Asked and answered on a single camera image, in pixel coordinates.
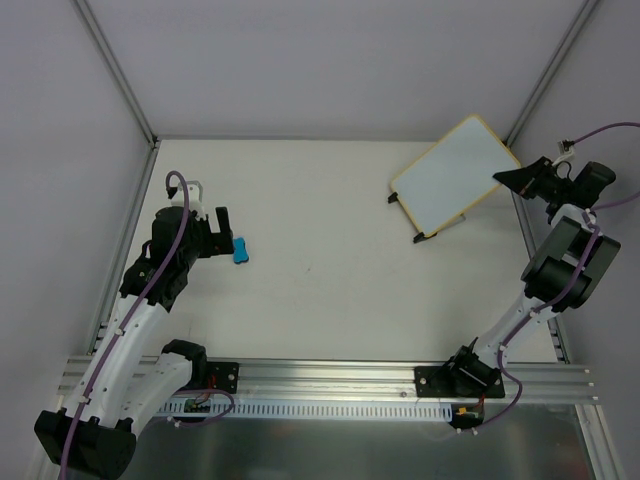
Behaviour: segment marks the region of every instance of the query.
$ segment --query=blue object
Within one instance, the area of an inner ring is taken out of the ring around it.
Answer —
[[[244,243],[243,237],[237,237],[233,239],[233,263],[240,265],[241,263],[247,263],[249,261],[249,254],[247,253],[247,246]]]

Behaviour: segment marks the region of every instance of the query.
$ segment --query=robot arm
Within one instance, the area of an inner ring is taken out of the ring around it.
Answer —
[[[461,347],[442,367],[416,369],[416,379],[427,379],[417,385],[420,397],[504,397],[501,374],[512,352],[538,325],[567,308],[580,307],[620,249],[595,227],[590,210],[615,180],[604,165],[591,162],[570,180],[558,177],[556,166],[542,158],[494,178],[524,198],[547,201],[553,230],[522,274],[522,293],[496,325]]]
[[[131,388],[147,339],[166,321],[195,261],[234,251],[226,208],[216,209],[220,232],[212,233],[202,208],[202,186],[198,182],[184,185],[190,192],[196,188],[199,192],[189,195],[184,233],[166,268],[152,284],[154,274],[174,248],[184,221],[183,195],[176,196],[182,187],[167,188],[172,205],[156,213],[151,240],[125,272],[115,314],[81,381],[60,411],[43,411],[36,422],[36,435],[53,463],[61,464],[71,432],[68,466],[99,478],[117,479],[133,457],[137,436],[162,403],[187,385],[207,386],[204,347],[174,340],[164,347],[152,372]],[[125,322],[136,303],[137,308]],[[74,412],[79,417],[75,429]]]

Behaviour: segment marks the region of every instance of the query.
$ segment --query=whiteboard stand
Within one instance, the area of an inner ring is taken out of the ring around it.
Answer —
[[[500,184],[493,174],[520,167],[478,116],[470,115],[391,181],[388,203],[399,202],[418,230],[413,243],[460,223]]]
[[[387,203],[395,203],[397,201],[398,201],[398,192],[393,192],[387,198]],[[459,225],[460,223],[464,222],[466,219],[467,219],[467,217],[465,216],[465,214],[461,213],[459,217],[453,219],[446,226],[444,226],[440,230],[438,230],[438,232],[441,232],[443,230],[446,230],[447,228],[451,228],[451,227],[454,227],[456,225]],[[430,238],[435,237],[438,234],[438,232],[436,232],[434,234],[431,234],[428,237],[424,234],[424,232],[420,232],[415,237],[413,237],[413,243],[420,243],[420,242],[424,242],[425,240],[429,240]]]

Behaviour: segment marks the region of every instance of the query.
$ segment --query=gray wall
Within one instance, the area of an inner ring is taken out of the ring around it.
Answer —
[[[506,136],[583,0],[92,0],[158,134]]]
[[[640,2],[602,2],[566,64],[514,146],[530,163],[557,155],[555,141],[576,138],[615,121],[640,121]],[[604,200],[640,189],[640,130],[602,133],[577,147],[581,168],[589,160],[613,168],[618,180]],[[529,203],[535,234],[548,231],[540,202]],[[605,232],[622,250],[585,306],[566,315],[573,360],[594,365],[607,419],[630,478],[640,476],[640,201],[599,214]]]
[[[0,7],[0,477],[82,353],[147,147],[68,0]]]

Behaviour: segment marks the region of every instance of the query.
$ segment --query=purple cable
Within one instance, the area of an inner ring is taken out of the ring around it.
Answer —
[[[607,208],[613,208],[613,207],[618,207],[620,205],[624,205],[625,203],[629,203],[632,200],[635,200],[636,198],[640,197],[640,192],[636,192],[633,195],[627,197],[627,198],[623,198],[622,200],[616,200],[615,202],[609,202],[609,203],[603,203],[601,205],[596,205],[595,207],[593,207],[591,210],[593,210],[594,212],[596,210],[605,210]]]
[[[502,342],[502,345],[504,347],[507,347],[509,342],[513,340],[513,337],[515,337],[518,334],[518,332],[522,330],[527,323],[529,323],[529,321],[533,318],[532,314],[540,313],[545,308],[552,307],[556,303],[560,302],[571,291],[571,289],[574,287],[574,285],[578,281],[578,277],[580,276],[582,269],[586,265],[587,260],[589,259],[589,255],[591,254],[591,250],[593,250],[593,246],[595,245],[596,240],[598,239],[598,235],[600,234],[600,227],[591,223],[591,219],[589,218],[589,215],[587,213],[583,213],[583,218],[585,219],[587,226],[591,228],[592,233],[591,233],[591,236],[589,237],[589,241],[587,242],[587,245],[584,248],[584,251],[582,252],[582,255],[580,256],[580,260],[578,260],[578,264],[576,265],[576,268],[573,270],[573,273],[571,274],[571,278],[567,282],[567,285],[554,298],[552,298],[546,303],[543,303],[539,307],[532,309],[531,313],[526,317],[524,317],[520,321],[520,323],[518,323],[518,325],[515,326],[515,328],[511,331],[511,333],[505,337],[504,342]],[[495,422],[496,420],[504,416],[513,407],[516,406],[516,404],[520,401],[520,397],[522,397],[522,391],[524,390],[524,386],[522,385],[522,382],[520,380],[518,380],[516,377],[511,375],[511,373],[509,373],[505,368],[502,350],[498,351],[498,368],[500,369],[500,373],[502,373],[505,377],[507,377],[512,382],[514,382],[516,385],[518,385],[518,391],[516,393],[516,396],[513,397],[513,400],[511,401],[511,403],[509,403],[509,405],[507,405],[504,410],[502,410],[496,416],[491,417],[482,425],[478,426],[476,430],[479,430],[480,428],[485,428],[487,425],[490,425],[491,423]]]
[[[640,123],[638,122],[617,122],[617,123],[610,123],[609,125],[605,125],[604,127],[600,127],[596,130],[594,130],[593,132],[589,132],[586,135],[583,135],[575,140],[571,140],[569,143],[571,145],[575,145],[576,143],[580,143],[584,140],[586,140],[587,138],[591,138],[594,135],[597,135],[600,132],[604,132],[605,130],[609,130],[610,128],[616,128],[616,127],[636,127],[636,128],[640,128]],[[637,198],[640,197],[640,192],[636,192],[633,195],[631,195],[630,197],[627,198],[623,198],[622,200],[617,200],[615,202],[609,202],[609,203],[603,203],[602,205],[596,205],[594,208],[592,208],[592,210],[595,212],[596,210],[604,210],[606,208],[613,208],[613,207],[617,207],[619,205],[624,205],[625,203],[629,203]]]
[[[616,127],[637,127],[637,128],[640,128],[640,123],[638,123],[638,122],[610,123],[609,125],[605,125],[604,127],[600,127],[600,128],[595,129],[593,132],[589,132],[586,135],[578,137],[575,140],[572,140],[570,143],[572,145],[575,145],[576,143],[580,143],[580,142],[586,140],[587,138],[591,138],[591,137],[593,137],[594,135],[597,135],[600,132],[604,132],[605,130],[609,130],[610,128],[616,128]]]
[[[167,173],[167,177],[165,179],[165,185],[167,189],[170,187],[169,182],[171,180],[171,177],[174,177],[174,176],[178,177],[178,180],[182,185],[182,191],[184,193],[184,210],[182,211],[182,220],[180,221],[180,227],[178,228],[178,233],[176,234],[176,238],[173,241],[173,245],[171,245],[171,248],[167,252],[167,256],[164,258],[164,260],[162,261],[162,263],[160,264],[156,272],[153,274],[153,277],[151,277],[151,280],[149,281],[147,286],[144,287],[144,289],[142,290],[142,292],[140,293],[136,301],[133,303],[133,305],[131,305],[131,308],[129,309],[127,314],[124,316],[124,319],[120,324],[121,330],[124,330],[127,324],[131,321],[133,314],[138,309],[140,304],[145,300],[147,293],[149,293],[149,291],[153,288],[153,286],[156,284],[156,282],[160,278],[160,275],[162,275],[164,270],[167,268],[167,265],[169,265],[171,258],[173,257],[173,255],[178,250],[178,247],[180,246],[180,242],[182,241],[182,236],[184,235],[184,231],[187,228],[187,220],[189,219],[189,188],[187,186],[187,181],[184,179],[182,174],[180,172],[176,172],[175,170],[172,170],[169,173]],[[100,372],[104,367],[104,364],[109,358],[109,355],[113,351],[113,348],[115,347],[115,344],[119,338],[120,338],[119,335],[114,335],[109,341],[109,344],[107,345],[107,347],[104,350],[104,353],[98,360],[98,363],[96,364],[96,368],[93,370],[93,373],[91,374],[91,377],[87,382],[87,386],[85,387],[84,392],[82,393],[83,397],[89,398],[89,395],[93,390],[93,386],[95,385],[98,379],[98,376],[100,375]],[[73,436],[76,432],[76,429],[78,428],[78,423],[80,422],[80,417],[82,416],[82,412],[84,411],[85,405],[86,403],[81,403],[80,405],[78,405],[76,413],[73,416],[73,420],[71,420],[71,426],[69,427],[69,431],[67,432],[67,438],[65,439],[64,447],[62,448],[62,458],[60,459],[60,475],[58,476],[58,480],[67,479],[67,466],[69,464],[69,452],[71,451],[71,443],[73,441]]]

